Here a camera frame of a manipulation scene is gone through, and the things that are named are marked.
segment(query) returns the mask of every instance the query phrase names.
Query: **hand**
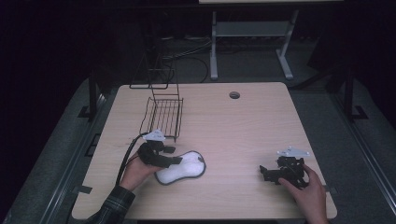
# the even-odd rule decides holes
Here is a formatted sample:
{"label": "hand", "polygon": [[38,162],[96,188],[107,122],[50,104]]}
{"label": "hand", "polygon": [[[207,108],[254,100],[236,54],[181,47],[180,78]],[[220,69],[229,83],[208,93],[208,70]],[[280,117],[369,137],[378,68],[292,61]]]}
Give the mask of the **hand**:
{"label": "hand", "polygon": [[120,186],[130,191],[137,188],[143,181],[157,171],[163,169],[158,166],[146,165],[143,163],[137,153],[135,153],[129,160],[125,167]]}
{"label": "hand", "polygon": [[309,185],[306,188],[297,189],[284,178],[279,178],[279,183],[294,197],[308,223],[329,223],[326,216],[326,190],[317,173],[305,164],[303,167],[309,176]]}

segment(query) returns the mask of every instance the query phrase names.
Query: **sleeve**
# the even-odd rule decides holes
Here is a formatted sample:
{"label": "sleeve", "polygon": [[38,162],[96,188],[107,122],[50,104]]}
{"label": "sleeve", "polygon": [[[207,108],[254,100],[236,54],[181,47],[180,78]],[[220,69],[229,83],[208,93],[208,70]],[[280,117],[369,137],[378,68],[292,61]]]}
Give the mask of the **sleeve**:
{"label": "sleeve", "polygon": [[89,217],[86,224],[121,224],[134,201],[134,194],[120,186],[116,186],[102,204],[100,210]]}

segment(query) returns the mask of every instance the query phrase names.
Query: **dark floor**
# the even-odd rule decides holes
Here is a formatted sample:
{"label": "dark floor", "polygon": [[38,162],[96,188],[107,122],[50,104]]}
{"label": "dark floor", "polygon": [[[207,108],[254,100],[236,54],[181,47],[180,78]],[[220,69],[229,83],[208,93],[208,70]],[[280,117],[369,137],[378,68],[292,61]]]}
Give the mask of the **dark floor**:
{"label": "dark floor", "polygon": [[[239,43],[238,48],[243,46],[239,52],[220,52],[218,82],[278,81],[294,86],[317,73],[306,65],[315,42],[295,40],[290,44],[287,58],[295,79],[286,81],[275,54],[281,40],[251,41]],[[197,41],[186,40],[165,42],[172,52],[200,45]],[[177,60],[178,81],[202,81],[208,60],[208,52]],[[290,91],[290,95],[324,178],[333,189],[338,216],[332,223],[396,223],[396,216],[362,149],[362,145],[370,148],[390,184],[395,186],[396,132],[358,81],[355,82],[354,105],[360,105],[368,119],[349,122],[339,104],[343,88],[334,94],[327,93],[328,81],[325,77],[303,90]],[[86,152],[95,134],[102,131],[116,94],[117,88],[114,88],[101,98],[98,115],[93,122],[88,122],[88,119],[78,118],[80,109],[89,103],[88,81],[79,86],[13,204],[8,223],[78,223],[70,217],[70,212],[91,161]],[[364,143],[358,141],[355,129]],[[304,223],[303,220],[278,222]]]}

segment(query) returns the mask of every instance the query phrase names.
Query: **grommet hole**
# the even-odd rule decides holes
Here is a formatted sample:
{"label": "grommet hole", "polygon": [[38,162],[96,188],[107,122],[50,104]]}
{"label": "grommet hole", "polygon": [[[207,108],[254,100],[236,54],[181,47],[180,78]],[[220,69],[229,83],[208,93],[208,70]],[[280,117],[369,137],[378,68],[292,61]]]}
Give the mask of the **grommet hole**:
{"label": "grommet hole", "polygon": [[241,97],[241,94],[239,94],[239,92],[237,92],[237,91],[232,91],[232,92],[230,92],[230,97],[231,97],[231,99],[238,99],[239,97]]}

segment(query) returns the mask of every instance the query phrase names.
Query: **gray carpet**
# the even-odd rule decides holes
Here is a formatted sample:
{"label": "gray carpet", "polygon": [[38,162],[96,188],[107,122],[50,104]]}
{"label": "gray carpet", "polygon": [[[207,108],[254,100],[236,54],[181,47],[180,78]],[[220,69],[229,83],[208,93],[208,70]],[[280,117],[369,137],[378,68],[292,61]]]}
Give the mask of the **gray carpet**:
{"label": "gray carpet", "polygon": [[[199,43],[170,40],[167,47],[172,52],[182,52],[193,48]],[[218,56],[218,82],[267,82],[281,81],[292,86],[312,77],[316,71],[306,66],[315,43],[293,42],[287,58],[295,79],[286,81],[276,60],[274,49],[278,42],[261,42],[250,44],[242,51],[225,53]],[[198,53],[189,58],[203,60],[208,66],[209,54]],[[180,83],[199,82],[205,77],[205,65],[196,59],[181,59],[177,61],[177,73]],[[387,204],[381,190],[373,179],[359,144],[349,130],[349,124],[340,113],[334,97],[324,90],[327,79],[322,79],[303,91],[290,91],[291,98],[304,125],[304,129],[318,158],[318,164],[329,187],[335,189],[332,193],[338,216],[332,221],[342,223],[396,223],[396,217]],[[93,135],[100,133],[106,117],[116,96],[114,89],[101,107],[94,124],[88,124],[87,119],[79,119],[79,110],[88,104],[87,82],[81,84],[69,106],[64,111],[58,126],[49,139],[40,159],[17,200],[11,209],[11,220],[8,223],[39,223],[44,215],[50,197],[57,189],[59,179],[64,175],[65,167],[78,146],[75,169],[64,188],[59,209],[53,211],[50,223],[78,223],[70,217],[73,202],[77,197],[75,187],[81,185],[91,159],[85,157]],[[364,139],[374,149],[384,171],[392,183],[395,183],[396,133],[383,115],[371,101],[367,90],[361,85],[355,88],[355,103],[359,103],[366,111],[369,119],[357,120]],[[85,139],[82,133],[87,132]],[[304,223],[303,220],[279,220],[279,223]]]}

